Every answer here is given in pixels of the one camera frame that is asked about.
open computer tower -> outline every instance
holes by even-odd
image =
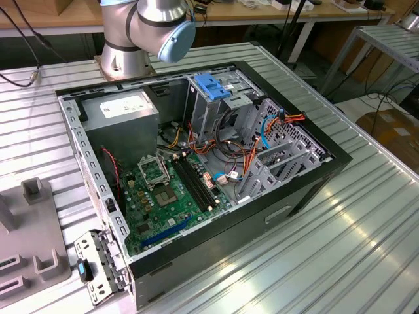
[[[351,158],[245,62],[57,92],[102,230],[92,303],[137,308],[298,213]]]

light blue cap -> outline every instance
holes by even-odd
[[[178,62],[189,51],[194,38],[195,25],[191,21],[184,21],[172,31],[157,57],[164,62]]]
[[[135,1],[137,0],[101,0],[100,5],[104,7],[107,5],[121,5],[123,3],[135,2]]]

metal shelf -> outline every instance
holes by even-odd
[[[320,90],[321,94],[327,91],[336,72],[358,38],[363,39],[367,44],[352,64],[351,69],[358,65],[368,49],[373,46],[415,73],[419,73],[419,33],[413,34],[397,25],[355,27],[327,72],[325,82]]]

pci express slot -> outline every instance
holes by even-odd
[[[170,236],[171,234],[174,234],[175,232],[178,232],[182,229],[185,229],[188,225],[188,221],[192,219],[192,216],[190,216],[188,219],[185,219],[183,222],[180,222],[176,226],[170,227],[159,234],[154,235],[153,237],[150,237],[144,241],[141,242],[141,245],[145,247],[146,245],[150,245],[153,243],[156,243],[157,241],[160,241],[161,239],[164,239],[165,237]]]
[[[212,195],[208,192],[188,161],[185,159],[176,160],[172,162],[172,166],[186,186],[186,189],[191,193],[201,212],[207,211],[209,206],[213,208],[216,206]]]

motherboard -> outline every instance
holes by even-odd
[[[231,206],[195,154],[178,160],[153,158],[121,176],[125,219],[130,229],[125,244],[130,256],[212,219]]]

